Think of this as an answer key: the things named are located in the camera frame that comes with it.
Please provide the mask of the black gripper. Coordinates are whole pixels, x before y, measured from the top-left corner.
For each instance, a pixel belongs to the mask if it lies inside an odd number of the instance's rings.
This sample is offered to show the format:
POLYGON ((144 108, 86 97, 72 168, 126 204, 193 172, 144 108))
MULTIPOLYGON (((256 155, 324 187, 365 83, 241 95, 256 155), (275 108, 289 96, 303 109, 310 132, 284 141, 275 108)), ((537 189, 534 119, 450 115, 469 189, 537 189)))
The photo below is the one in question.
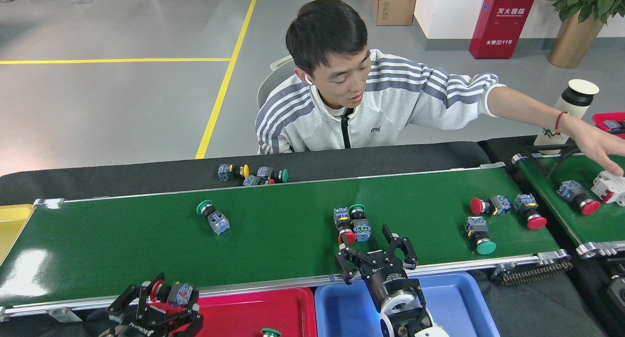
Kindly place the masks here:
POLYGON ((187 303, 161 300, 156 302, 158 316, 156 323, 140 322, 147 309, 147 300, 152 288, 158 281, 165 279, 165 273, 159 273, 152 281, 144 281, 142 284, 130 284, 116 297, 107 307, 106 311, 111 323, 115 326, 110 328, 110 337, 195 337, 203 328, 204 317, 199 312, 197 299, 192 298, 187 303), (138 299, 138 307, 135 317, 122 322, 123 313, 130 303, 138 299))
POLYGON ((374 303, 384 303, 388 297, 400 291, 415 296, 415 290, 411 288, 410 279, 404 270, 414 270, 418 265, 415 249, 409 238, 391 232, 387 224, 382 226, 382 234, 389 244, 386 251, 365 254, 348 246, 339 246, 335 257, 344 283, 351 284, 356 273, 361 271, 374 303), (395 255, 397 249, 403 252, 403 260, 395 255))

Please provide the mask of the person's left hand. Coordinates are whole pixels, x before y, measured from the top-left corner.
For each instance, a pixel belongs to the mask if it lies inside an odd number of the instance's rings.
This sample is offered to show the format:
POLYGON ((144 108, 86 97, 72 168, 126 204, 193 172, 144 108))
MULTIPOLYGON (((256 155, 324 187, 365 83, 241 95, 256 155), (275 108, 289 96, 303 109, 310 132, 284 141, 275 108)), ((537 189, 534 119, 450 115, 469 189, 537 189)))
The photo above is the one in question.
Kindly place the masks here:
POLYGON ((609 158, 610 155, 625 155, 623 139, 569 114, 562 115, 558 122, 558 130, 569 135, 583 154, 605 170, 613 175, 623 176, 623 168, 609 158))

